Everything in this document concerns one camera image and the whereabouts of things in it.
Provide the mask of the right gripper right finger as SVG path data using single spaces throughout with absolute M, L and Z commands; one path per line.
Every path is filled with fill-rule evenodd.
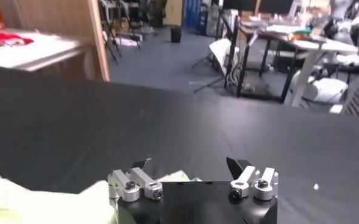
M 252 196 L 260 201 L 270 201 L 278 197 L 279 173 L 275 168 L 266 167 L 261 172 L 247 160 L 230 157 L 226 158 L 226 163 L 233 177 L 229 186 L 232 200 Z

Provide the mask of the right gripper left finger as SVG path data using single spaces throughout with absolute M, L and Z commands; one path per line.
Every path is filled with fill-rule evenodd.
M 109 203 L 123 207 L 162 207 L 163 184 L 144 170 L 151 163 L 148 158 L 134 162 L 131 168 L 116 169 L 108 174 Z

